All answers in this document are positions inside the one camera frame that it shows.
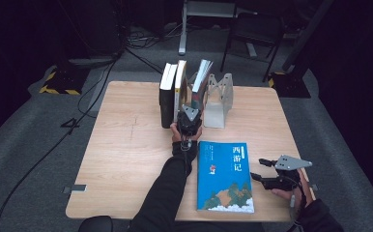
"metal bookend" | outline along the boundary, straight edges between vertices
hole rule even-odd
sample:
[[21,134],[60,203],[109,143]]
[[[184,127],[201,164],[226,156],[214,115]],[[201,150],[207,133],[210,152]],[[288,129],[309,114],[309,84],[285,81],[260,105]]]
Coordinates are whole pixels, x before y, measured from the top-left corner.
[[274,168],[279,170],[296,170],[302,167],[311,166],[313,163],[311,161],[306,161],[303,159],[296,159],[286,155],[282,155],[278,160]]
[[208,80],[208,99],[205,105],[204,126],[207,128],[225,128],[228,111],[234,101],[232,74],[227,73],[219,82],[213,74]]

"chair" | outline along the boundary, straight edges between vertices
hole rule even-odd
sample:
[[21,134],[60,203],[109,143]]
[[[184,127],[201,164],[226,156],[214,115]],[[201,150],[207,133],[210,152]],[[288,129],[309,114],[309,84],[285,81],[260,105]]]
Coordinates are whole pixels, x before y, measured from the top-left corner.
[[[268,47],[270,49],[264,60],[256,59],[258,61],[269,63],[262,80],[263,82],[265,82],[271,69],[271,65],[273,63],[276,52],[279,49],[280,42],[283,38],[283,20],[279,15],[263,13],[255,14],[253,12],[256,12],[256,9],[249,9],[247,5],[247,0],[237,0],[235,2],[234,17],[232,18],[231,29],[229,31],[228,40],[223,52],[220,71],[223,72],[226,53],[231,47],[232,41],[240,41],[243,43],[260,45]],[[237,9],[240,9],[241,6],[244,6],[245,10],[250,10],[251,13],[241,12],[237,14]]]
[[112,219],[109,216],[86,218],[81,222],[78,232],[113,232]]

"black jacket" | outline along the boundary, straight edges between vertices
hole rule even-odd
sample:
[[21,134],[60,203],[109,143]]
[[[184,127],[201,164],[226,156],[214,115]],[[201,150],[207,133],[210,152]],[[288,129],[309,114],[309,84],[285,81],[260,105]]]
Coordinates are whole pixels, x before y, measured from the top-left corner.
[[[173,143],[172,148],[173,157],[162,167],[141,209],[132,220],[129,232],[175,230],[175,216],[184,195],[187,176],[191,172],[191,162],[197,155],[198,146],[197,142],[193,141],[192,146],[185,153],[181,150],[181,142]],[[304,209],[300,223],[305,232],[343,231],[321,200],[312,202]]]

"person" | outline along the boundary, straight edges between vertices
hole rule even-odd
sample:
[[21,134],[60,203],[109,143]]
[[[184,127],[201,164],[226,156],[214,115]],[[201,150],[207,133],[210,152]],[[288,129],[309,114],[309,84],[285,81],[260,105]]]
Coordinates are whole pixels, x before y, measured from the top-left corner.
[[[249,222],[175,222],[175,217],[187,182],[192,171],[192,161],[198,153],[198,139],[202,128],[191,137],[181,136],[176,123],[170,126],[172,135],[172,157],[161,169],[145,200],[129,225],[129,232],[141,231],[264,231],[260,223]],[[301,181],[306,186],[301,174]],[[290,199],[292,192],[273,189],[272,193],[285,199]],[[310,190],[305,190],[306,208],[303,210],[299,223],[304,231],[343,231],[341,225],[330,215],[329,208],[321,201],[311,198]],[[295,202],[300,202],[301,192],[295,189]]]

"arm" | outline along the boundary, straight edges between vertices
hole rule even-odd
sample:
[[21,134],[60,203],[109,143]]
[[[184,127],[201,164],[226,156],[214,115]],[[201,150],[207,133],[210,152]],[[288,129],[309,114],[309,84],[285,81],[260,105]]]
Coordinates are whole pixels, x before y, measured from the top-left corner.
[[[301,218],[299,219],[299,223],[304,231],[343,231],[342,226],[334,219],[334,217],[331,216],[328,206],[326,206],[320,199],[313,201],[312,193],[301,170],[299,170],[299,175],[306,196],[306,205],[301,213]],[[272,189],[272,193],[288,200],[290,200],[292,196],[291,191],[284,191],[281,189]],[[296,198],[295,209],[298,209],[301,204],[301,191],[296,188],[294,194]]]
[[191,147],[183,152],[181,136],[176,125],[171,125],[172,155],[154,181],[138,214],[132,220],[129,231],[173,231],[175,216],[183,199],[187,176],[191,172],[191,163],[198,151],[197,139],[202,133],[200,129],[193,136]]

